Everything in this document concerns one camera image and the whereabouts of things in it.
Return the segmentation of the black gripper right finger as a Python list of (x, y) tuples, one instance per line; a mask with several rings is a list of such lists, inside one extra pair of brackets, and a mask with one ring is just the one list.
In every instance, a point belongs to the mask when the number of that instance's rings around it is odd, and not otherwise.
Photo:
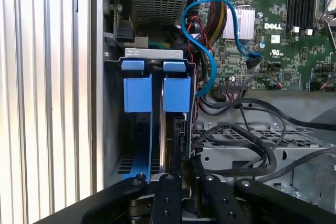
[(199, 178), (218, 223), (335, 223), (335, 214), (252, 179)]

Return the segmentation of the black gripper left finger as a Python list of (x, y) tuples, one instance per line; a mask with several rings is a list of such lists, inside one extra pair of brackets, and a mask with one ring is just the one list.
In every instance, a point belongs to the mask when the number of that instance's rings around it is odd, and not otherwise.
[(182, 180), (157, 174), (153, 180), (131, 177), (97, 193), (81, 223), (181, 223)]

